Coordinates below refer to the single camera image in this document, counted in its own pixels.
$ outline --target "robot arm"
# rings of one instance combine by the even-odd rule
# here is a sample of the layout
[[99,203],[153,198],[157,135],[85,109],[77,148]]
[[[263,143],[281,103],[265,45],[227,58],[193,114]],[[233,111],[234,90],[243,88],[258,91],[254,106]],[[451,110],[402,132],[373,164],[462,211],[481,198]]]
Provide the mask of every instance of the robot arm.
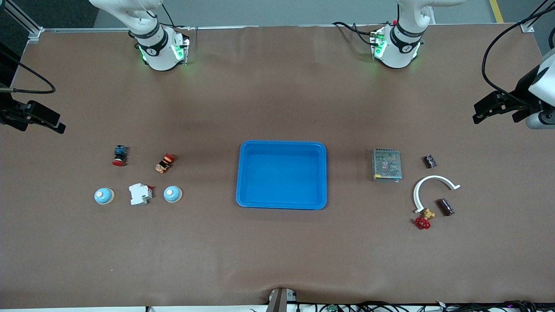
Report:
[[513,114],[516,123],[526,119],[530,129],[555,129],[555,49],[522,77],[510,94],[521,101],[496,90],[474,104],[474,123],[516,110]]
[[124,23],[133,34],[147,34],[158,24],[150,10],[162,5],[162,0],[89,0]]
[[162,5],[162,0],[89,0],[124,23],[139,43],[146,64],[157,71],[167,71],[187,63],[189,37],[171,27],[160,25],[150,12]]
[[452,7],[466,0],[396,0],[399,17],[395,25],[386,25],[371,38],[372,54],[392,68],[407,66],[420,47],[420,39],[430,24],[427,7]]

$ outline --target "blue tray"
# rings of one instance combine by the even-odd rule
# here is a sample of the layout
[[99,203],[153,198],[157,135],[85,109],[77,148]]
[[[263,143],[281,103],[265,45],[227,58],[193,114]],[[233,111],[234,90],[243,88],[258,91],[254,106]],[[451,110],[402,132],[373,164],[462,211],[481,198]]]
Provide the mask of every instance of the blue tray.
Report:
[[249,140],[241,145],[235,199],[243,207],[322,209],[326,148],[319,142]]

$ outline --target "white arc-shaped part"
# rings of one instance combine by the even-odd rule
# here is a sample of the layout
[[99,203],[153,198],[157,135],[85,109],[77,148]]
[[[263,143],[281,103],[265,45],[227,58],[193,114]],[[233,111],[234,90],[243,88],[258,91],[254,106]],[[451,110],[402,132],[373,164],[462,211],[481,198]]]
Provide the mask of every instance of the white arc-shaped part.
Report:
[[434,179],[434,180],[438,180],[441,181],[445,184],[447,184],[448,187],[450,187],[452,190],[456,190],[459,187],[461,187],[460,185],[455,185],[453,184],[453,182],[449,181],[449,179],[444,178],[442,176],[439,175],[430,175],[429,177],[425,177],[422,180],[420,180],[416,186],[415,186],[415,191],[413,193],[413,198],[415,200],[415,206],[416,206],[416,210],[415,213],[419,213],[422,210],[424,210],[424,206],[422,206],[422,203],[420,202],[420,186],[422,186],[422,183],[424,183],[426,180],[430,180],[430,179]]

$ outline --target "gray floor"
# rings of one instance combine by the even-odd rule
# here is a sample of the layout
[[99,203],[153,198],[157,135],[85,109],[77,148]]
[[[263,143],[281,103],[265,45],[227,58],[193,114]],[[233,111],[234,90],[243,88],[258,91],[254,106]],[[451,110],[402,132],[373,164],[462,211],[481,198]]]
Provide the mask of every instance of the gray floor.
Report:
[[[506,23],[515,23],[528,17],[542,2],[542,0],[497,0]],[[533,27],[539,50],[542,54],[546,54],[549,51],[548,36],[551,29],[555,27],[555,11],[545,14],[534,23]]]
[[[376,24],[397,16],[394,0],[165,0],[175,24],[186,26],[290,26],[346,23]],[[452,8],[436,8],[438,23],[494,23],[488,0],[468,0]],[[164,11],[155,11],[168,23]],[[123,27],[100,11],[95,27]]]
[[[98,9],[87,0],[14,0],[27,15],[45,28],[93,27]],[[28,33],[8,14],[0,12],[0,42],[21,55]]]

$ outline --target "metal bracket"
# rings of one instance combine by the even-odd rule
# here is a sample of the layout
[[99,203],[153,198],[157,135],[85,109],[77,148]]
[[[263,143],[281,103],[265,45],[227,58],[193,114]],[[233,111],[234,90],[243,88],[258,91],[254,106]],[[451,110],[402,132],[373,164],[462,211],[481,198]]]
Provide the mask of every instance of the metal bracket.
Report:
[[41,36],[41,34],[44,32],[44,28],[40,27],[38,34],[29,34],[29,37],[27,37],[29,39],[28,43],[38,43],[39,37]]
[[521,25],[521,30],[523,33],[533,33],[534,27],[531,25],[530,21]]
[[29,32],[29,42],[37,43],[38,38],[44,31],[29,15],[27,15],[13,0],[5,0],[6,7],[4,8],[8,15],[16,20],[23,28]]

